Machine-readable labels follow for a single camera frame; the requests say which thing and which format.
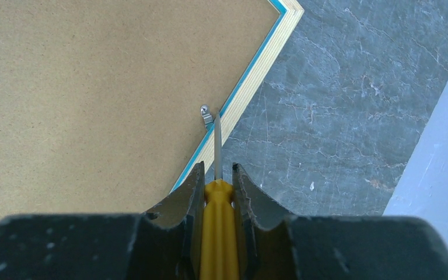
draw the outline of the wooden frame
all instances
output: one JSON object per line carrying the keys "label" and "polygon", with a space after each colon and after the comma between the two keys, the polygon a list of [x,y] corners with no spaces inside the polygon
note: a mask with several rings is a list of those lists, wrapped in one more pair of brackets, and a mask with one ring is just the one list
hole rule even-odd
{"label": "wooden frame", "polygon": [[[279,12],[279,17],[220,110],[222,144],[228,139],[244,109],[264,80],[265,75],[272,67],[304,12],[296,0],[269,1]],[[207,131],[171,191],[174,191],[183,183],[197,162],[204,161],[205,172],[208,171],[214,162],[213,128]]]}

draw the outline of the gray concrete floor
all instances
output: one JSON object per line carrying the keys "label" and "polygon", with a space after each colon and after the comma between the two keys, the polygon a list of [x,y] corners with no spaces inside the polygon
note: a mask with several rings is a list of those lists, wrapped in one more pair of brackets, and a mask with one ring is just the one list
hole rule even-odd
{"label": "gray concrete floor", "polygon": [[300,3],[225,179],[239,162],[297,214],[381,215],[448,80],[448,1]]}

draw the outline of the blue strip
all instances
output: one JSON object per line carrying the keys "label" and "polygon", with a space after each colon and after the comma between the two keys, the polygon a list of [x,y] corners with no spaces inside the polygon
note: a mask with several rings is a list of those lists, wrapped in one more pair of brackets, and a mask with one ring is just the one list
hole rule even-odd
{"label": "blue strip", "polygon": [[[222,106],[222,109],[220,110],[220,114],[221,114],[220,117],[221,118],[226,113],[226,110],[228,109],[229,104],[231,103],[233,98],[235,98],[236,92],[238,91],[238,89],[243,84],[243,81],[245,80],[245,78],[248,77],[248,74],[250,73],[250,70],[252,69],[253,65],[255,65],[255,63],[257,62],[257,59],[259,58],[259,56],[264,51],[265,45],[267,45],[267,43],[269,42],[270,38],[272,37],[273,33],[275,32],[275,29],[281,23],[282,18],[284,18],[284,14],[287,11],[286,7],[284,7],[278,0],[269,0],[269,1],[279,11],[279,17],[275,21],[274,25],[272,26],[271,30],[267,34],[267,37],[265,38],[263,43],[260,45],[260,48],[258,48],[257,53],[255,54],[255,56],[251,60],[250,64],[248,64],[248,67],[244,71],[243,76],[241,76],[240,80],[238,81],[238,83],[234,87],[233,91],[231,92],[231,94],[227,98],[226,103],[224,103],[224,106]],[[184,168],[183,172],[179,176],[178,180],[174,184],[173,189],[171,190],[171,192],[173,192],[175,189],[177,189],[177,187],[179,187],[183,183],[183,179],[185,178],[185,176],[188,174],[188,172],[190,172],[190,170],[195,165],[195,161],[197,159],[197,156],[202,152],[202,149],[204,148],[205,144],[207,143],[208,139],[210,138],[210,135],[212,134],[212,131],[214,131],[213,128],[214,128],[214,126],[212,126],[212,128],[209,129],[209,131],[207,131],[207,133],[205,134],[205,136],[203,138],[203,141],[200,143],[200,145],[198,145],[197,150],[195,151],[195,153],[191,157],[190,161],[188,162],[188,164]]]}

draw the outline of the metal clip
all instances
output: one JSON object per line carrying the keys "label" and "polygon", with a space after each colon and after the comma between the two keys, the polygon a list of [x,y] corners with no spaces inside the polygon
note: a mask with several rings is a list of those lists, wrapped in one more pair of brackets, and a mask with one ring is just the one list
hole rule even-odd
{"label": "metal clip", "polygon": [[207,105],[202,105],[202,107],[200,107],[200,114],[202,115],[202,118],[204,118],[205,128],[207,129],[207,131],[210,130],[212,124],[214,124],[214,118],[210,114],[209,107]]}

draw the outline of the blue frame trim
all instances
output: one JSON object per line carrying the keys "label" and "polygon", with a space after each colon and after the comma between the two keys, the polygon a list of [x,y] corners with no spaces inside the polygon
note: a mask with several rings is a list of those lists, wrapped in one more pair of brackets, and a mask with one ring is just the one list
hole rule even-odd
{"label": "blue frame trim", "polygon": [[[257,53],[255,54],[255,56],[251,60],[250,64],[248,64],[248,67],[244,71],[243,76],[241,76],[241,78],[239,79],[238,83],[234,87],[233,91],[231,92],[231,94],[227,98],[226,103],[224,103],[224,106],[222,106],[222,109],[220,110],[220,114],[221,114],[220,117],[221,118],[226,113],[226,110],[228,109],[229,104],[231,103],[233,98],[235,97],[236,92],[238,91],[238,89],[243,84],[244,79],[246,77],[248,77],[248,74],[250,73],[251,68],[257,62],[257,59],[260,57],[260,55],[264,51],[265,45],[267,45],[267,43],[269,42],[270,38],[274,34],[275,29],[277,28],[277,26],[281,23],[282,19],[284,18],[284,14],[287,12],[286,7],[284,7],[283,4],[281,4],[278,0],[269,0],[269,2],[272,4],[272,6],[274,6],[277,9],[277,11],[279,12],[279,17],[275,21],[274,25],[272,26],[271,30],[267,34],[267,37],[265,38],[263,43],[260,45],[260,48],[258,48]],[[210,135],[212,134],[212,131],[214,131],[213,128],[214,128],[214,126],[212,126],[211,129],[209,129],[209,131],[207,131],[207,133],[205,134],[202,142],[200,142],[200,145],[198,145],[197,150],[195,151],[195,153],[191,157],[190,161],[186,164],[186,167],[183,169],[183,172],[181,173],[181,175],[177,179],[176,183],[174,184],[173,188],[171,189],[171,193],[175,189],[177,189],[183,183],[183,179],[186,177],[188,172],[190,172],[190,170],[195,165],[195,161],[197,159],[197,156],[201,153],[201,151],[204,148],[205,144],[207,143]]]}

